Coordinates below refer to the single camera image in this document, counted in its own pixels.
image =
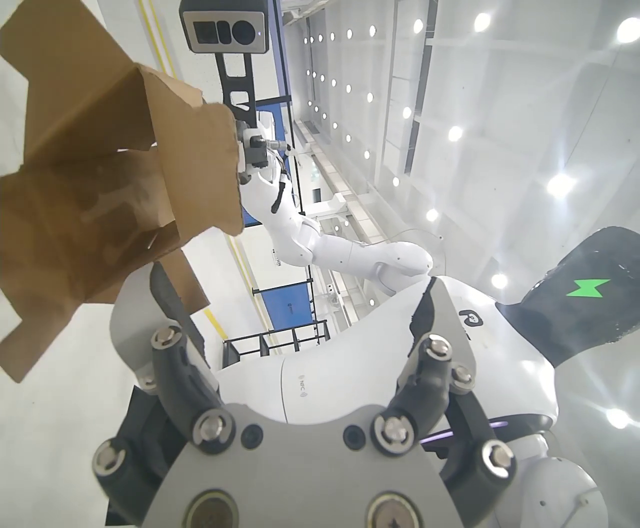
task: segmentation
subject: white ceiling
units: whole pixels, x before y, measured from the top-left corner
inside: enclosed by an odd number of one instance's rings
[[[481,12],[492,22],[475,33]],[[596,229],[640,232],[640,40],[616,41],[632,16],[640,17],[635,0],[337,0],[308,26],[286,28],[296,117],[315,123],[318,144],[388,236],[410,229],[395,239],[431,251],[437,272],[517,301]],[[426,27],[416,35],[418,18]],[[402,117],[405,106],[412,118]],[[404,173],[413,119],[420,126]],[[463,129],[456,143],[447,139],[454,125]],[[546,190],[560,171],[576,180],[564,200]],[[498,271],[509,278],[502,291],[491,285]],[[561,425],[606,488],[612,527],[640,525],[640,457],[630,455],[640,451],[639,430],[613,429],[602,412],[626,405],[640,419],[636,342],[589,351],[557,374]]]

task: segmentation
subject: torn cardboard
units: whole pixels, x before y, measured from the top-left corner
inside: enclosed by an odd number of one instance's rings
[[[0,54],[29,81],[24,164],[0,178],[0,288],[22,318],[0,366],[20,381],[80,304],[148,262],[203,307],[176,249],[243,221],[231,111],[131,61],[81,0],[25,0]]]

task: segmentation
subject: blue wall panel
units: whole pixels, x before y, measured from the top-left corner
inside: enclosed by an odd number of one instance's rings
[[[306,284],[261,293],[274,330],[309,324],[314,319]]]

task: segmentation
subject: railing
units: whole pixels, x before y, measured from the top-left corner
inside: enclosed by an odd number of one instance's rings
[[[323,328],[322,335],[320,335],[318,332],[319,325],[321,325]],[[296,333],[296,330],[300,330],[302,328],[308,328],[308,327],[312,327],[312,329],[314,330],[314,336],[300,339],[298,337],[298,333]],[[277,344],[277,345],[272,345],[272,346],[269,346],[267,344],[264,336],[274,334],[274,333],[282,333],[282,332],[291,332],[292,341]],[[257,339],[258,348],[251,349],[245,352],[238,351],[235,344],[237,344],[240,341],[246,341],[248,339]],[[299,326],[292,326],[290,328],[282,328],[281,330],[269,330],[268,332],[254,333],[253,335],[236,337],[235,339],[227,339],[224,342],[223,349],[222,349],[222,368],[224,369],[224,368],[227,368],[229,365],[238,363],[242,356],[246,356],[249,354],[255,354],[259,352],[260,356],[269,356],[271,355],[271,350],[276,348],[281,349],[281,348],[292,346],[295,352],[299,352],[301,343],[305,343],[308,341],[316,341],[320,343],[320,339],[324,339],[325,341],[329,341],[329,339],[331,339],[331,336],[329,335],[329,329],[326,324],[326,319],[323,319],[322,321],[312,321],[309,324],[301,324]]]

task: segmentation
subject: white robot body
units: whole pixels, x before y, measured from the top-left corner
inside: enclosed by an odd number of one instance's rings
[[[493,299],[455,279],[439,279],[458,312],[473,310],[483,321],[464,328],[477,364],[474,394],[487,417],[535,414],[555,422],[551,364],[509,325]],[[408,322],[427,284],[406,288],[318,347],[218,372],[222,398],[291,424],[328,422],[366,404],[388,404],[413,343]],[[443,418],[433,432],[448,428]]]

